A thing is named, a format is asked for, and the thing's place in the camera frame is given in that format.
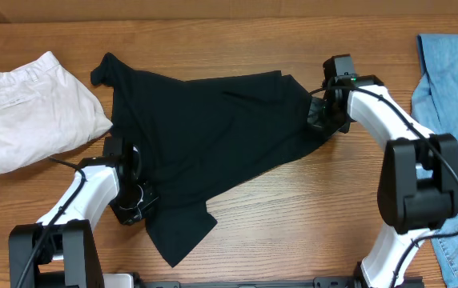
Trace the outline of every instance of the brown wooden surface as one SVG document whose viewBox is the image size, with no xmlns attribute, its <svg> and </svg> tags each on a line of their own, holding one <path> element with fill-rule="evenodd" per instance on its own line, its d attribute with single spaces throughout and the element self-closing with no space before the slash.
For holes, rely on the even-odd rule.
<svg viewBox="0 0 458 288">
<path fill-rule="evenodd" d="M 282 70 L 308 90 L 319 87 L 324 60 L 351 53 L 357 71 L 380 77 L 409 111 L 420 79 L 418 33 L 458 33 L 458 16 L 0 25 L 0 71 L 51 50 L 110 116 L 112 89 L 89 81 L 107 51 L 134 68 L 184 80 Z M 77 162 L 101 151 L 97 141 L 57 157 Z M 350 274 L 379 232 L 382 157 L 362 126 L 352 124 L 351 133 L 306 158 L 213 198 L 208 210 L 219 224 L 174 269 L 160 257 L 144 223 L 120 226 L 106 210 L 94 232 L 102 268 L 181 282 Z M 70 168 L 46 161 L 0 175 L 0 287 L 9 286 L 9 232 L 45 214 L 72 178 Z M 444 285 L 429 244 L 408 274 L 423 275 L 430 287 Z"/>
<path fill-rule="evenodd" d="M 0 0 L 0 22 L 458 14 L 458 0 Z"/>
</svg>

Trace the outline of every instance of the white fabric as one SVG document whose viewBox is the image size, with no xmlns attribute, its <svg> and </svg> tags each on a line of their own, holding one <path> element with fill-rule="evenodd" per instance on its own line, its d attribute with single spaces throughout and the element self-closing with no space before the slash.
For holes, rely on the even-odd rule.
<svg viewBox="0 0 458 288">
<path fill-rule="evenodd" d="M 0 174 L 107 132 L 99 100 L 51 52 L 0 73 Z"/>
</svg>

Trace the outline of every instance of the black fabric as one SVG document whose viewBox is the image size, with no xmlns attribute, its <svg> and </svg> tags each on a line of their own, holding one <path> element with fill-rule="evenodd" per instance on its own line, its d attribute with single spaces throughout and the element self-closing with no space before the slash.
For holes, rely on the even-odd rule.
<svg viewBox="0 0 458 288">
<path fill-rule="evenodd" d="M 324 142 L 306 123 L 311 96 L 280 71 L 184 82 L 108 53 L 91 81 L 114 87 L 110 132 L 141 152 L 160 196 L 147 231 L 171 266 L 216 225 L 206 200 Z"/>
</svg>

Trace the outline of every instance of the white cloth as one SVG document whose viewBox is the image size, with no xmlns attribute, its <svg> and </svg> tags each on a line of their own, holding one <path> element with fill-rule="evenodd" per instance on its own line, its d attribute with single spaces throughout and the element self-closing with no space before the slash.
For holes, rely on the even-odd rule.
<svg viewBox="0 0 458 288">
<path fill-rule="evenodd" d="M 0 174 L 73 150 L 111 125 L 99 100 L 51 52 L 0 73 Z"/>
</svg>

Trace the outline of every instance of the wooden table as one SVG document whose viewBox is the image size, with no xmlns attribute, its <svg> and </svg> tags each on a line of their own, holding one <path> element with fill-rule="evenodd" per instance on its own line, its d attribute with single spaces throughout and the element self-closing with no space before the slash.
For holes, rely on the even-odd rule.
<svg viewBox="0 0 458 288">
<path fill-rule="evenodd" d="M 182 80 L 282 70 L 308 90 L 320 86 L 324 60 L 350 53 L 358 73 L 377 75 L 409 111 L 421 76 L 418 33 L 458 33 L 458 16 L 0 25 L 0 71 L 51 50 L 110 116 L 112 89 L 90 84 L 90 72 L 107 51 L 134 68 Z M 57 157 L 78 162 L 101 152 L 99 140 Z M 174 269 L 143 222 L 121 226 L 107 209 L 94 232 L 103 271 L 134 270 L 147 281 L 180 282 L 351 274 L 382 222 L 376 205 L 382 157 L 363 127 L 352 124 L 351 133 L 309 156 L 213 198 L 208 210 L 219 224 Z M 0 287 L 9 286 L 9 232 L 45 214 L 72 178 L 70 168 L 47 161 L 0 175 Z M 408 275 L 444 285 L 429 243 Z"/>
</svg>

